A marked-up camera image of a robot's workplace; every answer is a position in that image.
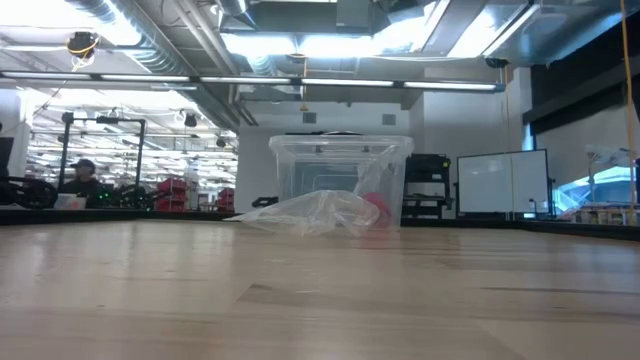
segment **column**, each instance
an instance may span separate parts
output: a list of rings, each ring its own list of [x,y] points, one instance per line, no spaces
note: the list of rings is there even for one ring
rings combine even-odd
[[[24,177],[27,167],[32,111],[26,91],[0,89],[0,137],[13,138],[7,166],[10,176]]]

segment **cable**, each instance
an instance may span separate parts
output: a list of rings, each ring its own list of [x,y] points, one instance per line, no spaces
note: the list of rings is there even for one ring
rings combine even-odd
[[[629,225],[636,224],[635,207],[636,207],[636,188],[635,188],[635,136],[634,136],[634,118],[633,118],[633,85],[631,83],[633,76],[631,75],[631,60],[629,59],[629,35],[627,32],[627,7],[625,0],[620,0],[620,10],[622,13],[622,44],[624,49],[624,65],[627,73],[627,135],[629,141],[629,179],[631,186],[631,206],[629,207]]]
[[[69,50],[69,52],[72,52],[74,54],[83,54],[82,55],[82,59],[79,59],[79,61],[77,63],[74,64],[73,59],[75,57],[71,58],[71,64],[74,64],[73,69],[71,70],[71,72],[76,72],[78,69],[89,66],[91,64],[93,64],[93,61],[95,61],[95,57],[92,57],[93,60],[89,60],[89,62],[85,63],[85,59],[87,58],[87,56],[91,53],[91,50],[96,47],[96,45],[98,45],[98,43],[100,42],[100,37],[98,36],[98,38],[96,39],[96,41],[93,42],[93,44],[91,44],[90,46],[88,46],[85,49],[82,50],[71,50],[69,49],[69,40],[67,40],[67,50]],[[51,103],[51,101],[53,101],[53,99],[58,95],[58,93],[60,93],[60,91],[67,85],[67,80],[65,80],[65,82],[62,83],[62,86],[60,86],[58,88],[58,90],[56,90],[53,95],[51,95],[51,97],[49,97],[49,99],[42,104],[42,106],[40,106],[38,108],[38,110],[33,112],[32,118],[36,118],[38,115],[40,115],[44,110],[46,110],[46,108],[49,106],[49,104]]]
[[[70,40],[67,39],[67,50],[72,53],[72,54],[84,54],[84,53],[88,53],[89,51],[91,51],[91,49],[93,49],[94,47],[96,47],[98,45],[98,43],[100,42],[100,36],[98,36],[96,38],[96,41],[93,42],[93,44],[89,45],[88,47],[81,49],[81,50],[71,50],[69,49],[69,42]]]

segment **wood grain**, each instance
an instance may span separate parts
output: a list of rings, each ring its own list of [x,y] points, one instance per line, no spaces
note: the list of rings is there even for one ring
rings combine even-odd
[[[0,228],[0,359],[638,359],[640,246],[510,230]]]

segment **yellow cable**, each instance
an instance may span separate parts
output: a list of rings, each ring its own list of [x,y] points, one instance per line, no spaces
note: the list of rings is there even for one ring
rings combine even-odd
[[[636,188],[635,188],[635,136],[633,118],[633,85],[631,84],[631,61],[629,59],[629,37],[627,33],[627,7],[625,0],[620,0],[622,12],[622,43],[624,48],[624,65],[627,72],[627,135],[629,141],[629,179],[631,180],[631,206],[629,207],[629,224],[635,225]]]
[[[98,45],[98,42],[100,42],[100,37],[98,37],[96,39],[96,41],[93,42],[93,44],[89,45],[89,47],[86,47],[86,48],[84,48],[82,50],[71,50],[71,49],[69,49],[69,40],[67,40],[67,50],[72,54],[82,54],[82,53],[88,52],[91,49],[93,49],[94,47],[96,47]]]

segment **black stand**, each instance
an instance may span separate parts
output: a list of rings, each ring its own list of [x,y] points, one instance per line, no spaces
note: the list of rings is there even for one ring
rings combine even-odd
[[[429,216],[442,219],[442,208],[451,210],[453,199],[449,186],[451,160],[445,155],[413,154],[407,159],[405,195],[402,201],[402,217]],[[408,184],[443,184],[444,195],[407,194]]]
[[[62,161],[60,162],[60,175],[58,178],[58,189],[61,189],[64,185],[64,170],[67,166],[67,153],[69,151],[69,134],[71,132],[71,124],[74,121],[95,121],[98,124],[117,124],[119,122],[137,122],[140,124],[140,134],[138,142],[138,162],[136,166],[136,188],[140,186],[140,167],[142,166],[142,147],[144,145],[144,134],[146,132],[147,121],[144,119],[120,119],[111,118],[106,116],[99,116],[95,119],[92,118],[74,118],[72,112],[66,112],[62,114],[62,121],[64,122],[64,136],[62,137]]]

